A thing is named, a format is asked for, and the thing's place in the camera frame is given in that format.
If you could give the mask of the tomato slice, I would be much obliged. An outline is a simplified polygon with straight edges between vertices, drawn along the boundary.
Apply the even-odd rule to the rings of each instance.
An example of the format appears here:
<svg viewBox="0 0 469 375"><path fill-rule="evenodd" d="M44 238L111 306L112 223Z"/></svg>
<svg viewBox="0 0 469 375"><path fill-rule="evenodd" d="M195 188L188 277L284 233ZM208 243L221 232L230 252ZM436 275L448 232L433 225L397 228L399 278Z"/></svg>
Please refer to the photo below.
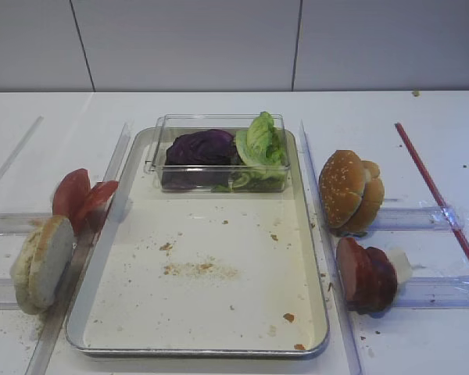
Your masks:
<svg viewBox="0 0 469 375"><path fill-rule="evenodd" d="M116 180L108 180L98 182L86 195L81 207L77 210L73 217L73 232L78 235L82 230L87 215L105 204L113 193L117 190L119 182Z"/></svg>
<svg viewBox="0 0 469 375"><path fill-rule="evenodd" d="M59 183L52 199L52 214L65 216L72 223L91 188L88 170L69 172Z"/></svg>

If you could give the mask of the clear long rail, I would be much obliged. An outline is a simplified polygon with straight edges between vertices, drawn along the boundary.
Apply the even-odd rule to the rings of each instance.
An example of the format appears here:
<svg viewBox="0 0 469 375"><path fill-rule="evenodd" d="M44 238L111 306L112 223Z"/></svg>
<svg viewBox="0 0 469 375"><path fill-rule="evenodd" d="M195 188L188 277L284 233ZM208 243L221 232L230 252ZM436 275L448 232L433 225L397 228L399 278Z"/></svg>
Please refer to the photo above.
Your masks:
<svg viewBox="0 0 469 375"><path fill-rule="evenodd" d="M125 152L131 140L132 125L132 122L124 123L109 165L102 179L104 182L117 179ZM70 264L66 268L65 277L59 286L57 302L50 308L45 316L43 328L38 336L38 343L33 351L25 374L45 374L59 337L59 332L62 330L66 314L69 311L73 294L77 290L79 277L84 270L86 259L88 255L91 254L91 250L97 239L98 233L95 234L89 227L80 236Z"/></svg>
<svg viewBox="0 0 469 375"><path fill-rule="evenodd" d="M338 267L335 261L335 248L331 235L328 231L328 225L325 223L325 215L320 201L317 173L313 164L313 156L310 148L309 137L306 133L303 121L300 120L299 128L300 144L304 153L304 162L306 165L306 175L310 184L310 193L313 199L313 206L317 216L317 226L320 232L320 238L324 253L324 259L327 263L329 281L331 282L330 291L335 304L338 322L341 330L342 340L345 349L345 356L350 374L363 374L363 367L360 361L360 355L356 347L353 327L349 319L349 313L345 305L342 282Z"/></svg>

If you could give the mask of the white cheese slice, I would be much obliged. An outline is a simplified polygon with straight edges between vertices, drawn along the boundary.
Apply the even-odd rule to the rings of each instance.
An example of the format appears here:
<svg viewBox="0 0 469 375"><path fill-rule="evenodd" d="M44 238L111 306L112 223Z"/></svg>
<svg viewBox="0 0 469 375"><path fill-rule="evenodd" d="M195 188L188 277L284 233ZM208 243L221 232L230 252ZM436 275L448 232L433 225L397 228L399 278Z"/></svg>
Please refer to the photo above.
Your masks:
<svg viewBox="0 0 469 375"><path fill-rule="evenodd" d="M405 284L413 275L413 269L406 253L400 247L391 247L387 257L396 271L398 284Z"/></svg>

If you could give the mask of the sesame bun top front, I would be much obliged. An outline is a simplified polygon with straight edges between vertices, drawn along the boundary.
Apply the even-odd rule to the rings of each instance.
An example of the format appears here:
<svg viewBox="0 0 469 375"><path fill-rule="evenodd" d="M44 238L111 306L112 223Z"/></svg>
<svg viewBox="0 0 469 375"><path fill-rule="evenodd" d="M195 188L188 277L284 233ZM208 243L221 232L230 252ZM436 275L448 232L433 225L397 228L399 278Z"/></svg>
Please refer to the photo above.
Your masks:
<svg viewBox="0 0 469 375"><path fill-rule="evenodd" d="M336 150L324 164L318 184L328 226L341 227L362 201L366 177L360 157L351 150Z"/></svg>

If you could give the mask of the left tomato slice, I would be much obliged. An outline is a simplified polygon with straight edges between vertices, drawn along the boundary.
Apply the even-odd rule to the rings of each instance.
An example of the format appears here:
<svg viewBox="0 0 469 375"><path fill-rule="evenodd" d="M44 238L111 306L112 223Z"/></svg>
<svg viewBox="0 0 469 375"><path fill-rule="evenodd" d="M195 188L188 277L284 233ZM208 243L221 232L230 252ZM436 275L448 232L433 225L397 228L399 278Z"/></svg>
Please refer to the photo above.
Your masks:
<svg viewBox="0 0 469 375"><path fill-rule="evenodd" d="M59 183L52 199L52 214L65 216L72 223L91 188L88 170L69 172Z"/></svg>

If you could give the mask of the clear plastic container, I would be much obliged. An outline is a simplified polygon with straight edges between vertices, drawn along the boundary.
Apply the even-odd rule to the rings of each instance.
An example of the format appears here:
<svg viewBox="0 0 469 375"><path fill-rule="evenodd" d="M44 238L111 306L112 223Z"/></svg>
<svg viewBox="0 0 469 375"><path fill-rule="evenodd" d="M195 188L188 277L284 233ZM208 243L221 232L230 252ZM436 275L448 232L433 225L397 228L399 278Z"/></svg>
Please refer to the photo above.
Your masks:
<svg viewBox="0 0 469 375"><path fill-rule="evenodd" d="M163 191L282 192L290 170L281 115L167 114L145 161Z"/></svg>

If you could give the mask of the clear holder upper left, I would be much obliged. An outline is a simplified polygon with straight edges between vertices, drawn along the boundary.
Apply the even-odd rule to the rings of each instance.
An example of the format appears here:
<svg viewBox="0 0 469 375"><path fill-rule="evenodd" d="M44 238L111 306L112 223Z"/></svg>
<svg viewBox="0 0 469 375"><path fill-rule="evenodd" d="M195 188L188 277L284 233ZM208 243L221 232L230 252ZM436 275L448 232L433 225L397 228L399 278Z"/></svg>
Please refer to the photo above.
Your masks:
<svg viewBox="0 0 469 375"><path fill-rule="evenodd" d="M0 235L27 234L51 217L49 212L0 212Z"/></svg>

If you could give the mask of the clear holder upper right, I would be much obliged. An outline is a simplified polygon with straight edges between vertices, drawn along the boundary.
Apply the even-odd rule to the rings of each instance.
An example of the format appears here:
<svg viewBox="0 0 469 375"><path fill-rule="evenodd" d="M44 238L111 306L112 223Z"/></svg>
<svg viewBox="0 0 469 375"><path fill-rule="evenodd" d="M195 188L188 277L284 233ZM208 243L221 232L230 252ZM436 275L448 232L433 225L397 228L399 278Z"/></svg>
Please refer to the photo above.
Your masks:
<svg viewBox="0 0 469 375"><path fill-rule="evenodd" d="M463 229L464 221L452 207L381 208L368 230Z"/></svg>

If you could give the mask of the metal baking tray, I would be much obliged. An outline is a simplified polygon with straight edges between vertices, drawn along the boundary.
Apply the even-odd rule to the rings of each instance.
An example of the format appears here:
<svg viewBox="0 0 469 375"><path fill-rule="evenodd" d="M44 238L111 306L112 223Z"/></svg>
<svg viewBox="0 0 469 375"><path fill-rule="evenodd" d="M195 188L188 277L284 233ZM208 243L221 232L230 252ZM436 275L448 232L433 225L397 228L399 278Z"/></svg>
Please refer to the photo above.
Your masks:
<svg viewBox="0 0 469 375"><path fill-rule="evenodd" d="M328 343L295 139L281 193L166 193L134 139L66 323L90 355L285 357Z"/></svg>

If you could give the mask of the rear meat patty slice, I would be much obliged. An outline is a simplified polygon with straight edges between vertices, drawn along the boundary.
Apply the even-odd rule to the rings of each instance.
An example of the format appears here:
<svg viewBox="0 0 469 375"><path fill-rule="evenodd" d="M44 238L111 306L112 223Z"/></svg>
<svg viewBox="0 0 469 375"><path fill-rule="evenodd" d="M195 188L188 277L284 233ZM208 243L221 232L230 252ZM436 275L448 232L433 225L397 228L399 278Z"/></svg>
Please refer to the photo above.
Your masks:
<svg viewBox="0 0 469 375"><path fill-rule="evenodd" d="M368 247L365 252L371 267L363 277L363 285L357 285L353 306L361 313L380 313L393 303L398 289L397 274L381 249Z"/></svg>

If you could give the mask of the bun slice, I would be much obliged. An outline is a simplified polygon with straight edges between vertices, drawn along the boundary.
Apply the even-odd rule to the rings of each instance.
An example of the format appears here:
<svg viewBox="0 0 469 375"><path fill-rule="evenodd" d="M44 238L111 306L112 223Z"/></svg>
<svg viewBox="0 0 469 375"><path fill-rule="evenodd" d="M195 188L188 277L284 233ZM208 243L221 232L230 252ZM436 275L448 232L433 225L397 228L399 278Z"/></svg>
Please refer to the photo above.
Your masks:
<svg viewBox="0 0 469 375"><path fill-rule="evenodd" d="M55 300L55 290L73 254L75 236L69 219L54 215L41 228L28 277L31 302L47 309Z"/></svg>
<svg viewBox="0 0 469 375"><path fill-rule="evenodd" d="M38 247L42 229L43 226L37 227L28 234L9 272L13 280L17 304L28 315L37 315L43 312L42 308L37 307L30 300L29 295L30 266Z"/></svg>

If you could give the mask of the bun bottom slice front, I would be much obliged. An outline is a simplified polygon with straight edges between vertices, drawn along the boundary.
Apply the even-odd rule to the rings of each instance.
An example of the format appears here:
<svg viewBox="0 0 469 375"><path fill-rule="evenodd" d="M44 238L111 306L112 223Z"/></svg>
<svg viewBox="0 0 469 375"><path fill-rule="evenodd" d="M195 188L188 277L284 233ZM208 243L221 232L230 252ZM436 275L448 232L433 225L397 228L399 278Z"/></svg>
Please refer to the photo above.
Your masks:
<svg viewBox="0 0 469 375"><path fill-rule="evenodd" d="M75 236L69 219L54 215L41 228L28 277L31 302L47 309L55 300L55 290L73 254Z"/></svg>

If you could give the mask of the green lettuce leaf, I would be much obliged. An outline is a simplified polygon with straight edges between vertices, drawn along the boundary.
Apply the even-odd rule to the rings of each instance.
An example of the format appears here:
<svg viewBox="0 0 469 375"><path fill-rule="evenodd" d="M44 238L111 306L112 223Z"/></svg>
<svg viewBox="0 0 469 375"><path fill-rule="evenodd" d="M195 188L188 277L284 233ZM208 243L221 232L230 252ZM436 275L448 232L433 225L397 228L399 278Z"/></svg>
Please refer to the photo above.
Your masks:
<svg viewBox="0 0 469 375"><path fill-rule="evenodd" d="M234 161L244 169L230 173L227 182L215 185L212 192L284 190L285 147L271 114L262 111L248 129L237 131L234 146L237 151Z"/></svg>

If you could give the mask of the bun bottom slice rear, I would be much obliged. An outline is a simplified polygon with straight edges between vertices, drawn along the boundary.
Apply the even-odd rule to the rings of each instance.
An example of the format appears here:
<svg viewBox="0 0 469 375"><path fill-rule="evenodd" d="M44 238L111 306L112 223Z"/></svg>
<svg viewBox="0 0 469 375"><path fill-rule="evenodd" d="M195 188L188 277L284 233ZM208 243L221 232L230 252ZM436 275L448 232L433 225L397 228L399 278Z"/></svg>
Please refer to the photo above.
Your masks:
<svg viewBox="0 0 469 375"><path fill-rule="evenodd" d="M38 247L42 229L43 226L37 227L28 234L9 272L13 280L17 304L28 315L37 315L43 312L42 308L37 307L30 300L29 295L30 266Z"/></svg>

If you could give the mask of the clear left long rail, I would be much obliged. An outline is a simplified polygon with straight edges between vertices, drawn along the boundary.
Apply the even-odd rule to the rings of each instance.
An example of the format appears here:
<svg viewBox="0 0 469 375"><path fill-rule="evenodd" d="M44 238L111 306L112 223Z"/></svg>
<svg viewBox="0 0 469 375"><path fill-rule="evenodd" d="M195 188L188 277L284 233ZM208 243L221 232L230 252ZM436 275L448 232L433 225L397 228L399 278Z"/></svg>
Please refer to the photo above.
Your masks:
<svg viewBox="0 0 469 375"><path fill-rule="evenodd" d="M125 152L131 140L132 125L132 122L124 123L109 165L102 179L104 182L117 179ZM59 332L62 330L66 314L69 311L73 294L77 290L79 277L84 270L86 259L88 255L91 254L91 250L97 239L98 233L95 234L89 227L80 236L70 264L66 268L65 277L59 286L57 302L50 308L45 316L43 328L38 336L38 343L33 351L25 374L45 374L59 337Z"/></svg>

